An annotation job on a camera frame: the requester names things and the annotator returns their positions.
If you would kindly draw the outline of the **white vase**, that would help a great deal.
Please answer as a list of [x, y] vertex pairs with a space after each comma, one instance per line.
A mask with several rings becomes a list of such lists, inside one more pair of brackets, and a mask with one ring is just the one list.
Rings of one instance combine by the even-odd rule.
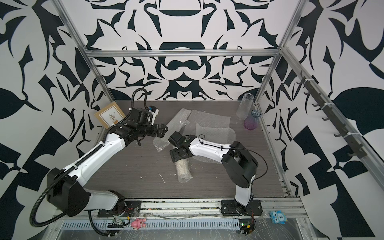
[[179, 160], [176, 162], [175, 165], [177, 170], [178, 181], [180, 183], [187, 183], [193, 178], [190, 172], [190, 163], [188, 159]]

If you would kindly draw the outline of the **iridescent bubble wrap bundle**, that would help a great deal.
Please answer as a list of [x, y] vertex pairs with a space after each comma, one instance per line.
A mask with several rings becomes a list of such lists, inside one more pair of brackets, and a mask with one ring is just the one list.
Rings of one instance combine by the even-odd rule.
[[196, 124], [196, 136], [203, 134], [204, 140], [219, 144], [232, 144], [237, 140], [235, 131], [232, 128], [210, 128]]

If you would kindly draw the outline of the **clear glass vase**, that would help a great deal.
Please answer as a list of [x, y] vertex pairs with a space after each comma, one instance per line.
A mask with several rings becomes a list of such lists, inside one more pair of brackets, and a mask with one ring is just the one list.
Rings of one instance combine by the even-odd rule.
[[245, 120], [248, 117], [248, 114], [250, 112], [251, 106], [253, 105], [254, 102], [254, 95], [251, 93], [246, 93], [242, 101], [238, 107], [238, 110], [236, 112], [236, 117], [239, 120]]

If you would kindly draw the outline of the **purple blue glass vase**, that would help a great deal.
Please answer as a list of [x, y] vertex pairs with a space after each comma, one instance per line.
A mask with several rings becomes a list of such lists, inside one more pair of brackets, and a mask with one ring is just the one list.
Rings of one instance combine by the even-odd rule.
[[254, 130], [259, 125], [261, 112], [259, 110], [252, 110], [251, 114], [244, 120], [244, 127], [247, 130]]

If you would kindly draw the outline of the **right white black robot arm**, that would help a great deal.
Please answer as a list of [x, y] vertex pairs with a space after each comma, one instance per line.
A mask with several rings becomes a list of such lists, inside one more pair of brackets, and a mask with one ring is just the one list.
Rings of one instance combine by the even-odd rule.
[[174, 132], [168, 141], [174, 146], [170, 151], [174, 163], [194, 156], [221, 163], [236, 185], [235, 201], [243, 207], [249, 205], [259, 163], [240, 142], [219, 144], [204, 140], [203, 135], [183, 136], [179, 132]]

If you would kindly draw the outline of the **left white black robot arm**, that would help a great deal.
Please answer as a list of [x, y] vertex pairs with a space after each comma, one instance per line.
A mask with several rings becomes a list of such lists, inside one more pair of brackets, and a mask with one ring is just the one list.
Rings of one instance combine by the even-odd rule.
[[111, 126], [99, 142], [83, 157], [64, 169], [49, 172], [47, 201], [69, 217], [83, 211], [105, 210], [121, 216], [126, 210], [125, 198], [116, 191], [93, 191], [84, 186], [90, 178], [115, 154], [129, 144], [138, 145], [146, 137], [162, 138], [168, 131], [165, 124], [156, 124], [159, 109], [132, 108], [121, 122]]

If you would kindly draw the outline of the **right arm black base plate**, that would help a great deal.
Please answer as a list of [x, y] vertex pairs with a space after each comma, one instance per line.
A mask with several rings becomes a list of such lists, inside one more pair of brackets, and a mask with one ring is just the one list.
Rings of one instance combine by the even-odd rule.
[[233, 216], [261, 216], [263, 208], [260, 200], [251, 200], [243, 206], [235, 200], [221, 200], [221, 214], [225, 217]]

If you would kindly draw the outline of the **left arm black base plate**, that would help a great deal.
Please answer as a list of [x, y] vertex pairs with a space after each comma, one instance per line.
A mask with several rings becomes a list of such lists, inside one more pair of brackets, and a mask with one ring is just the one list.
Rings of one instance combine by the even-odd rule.
[[112, 210], [99, 210], [99, 218], [123, 218], [123, 217], [138, 217], [141, 211], [141, 201], [124, 201], [118, 202]]

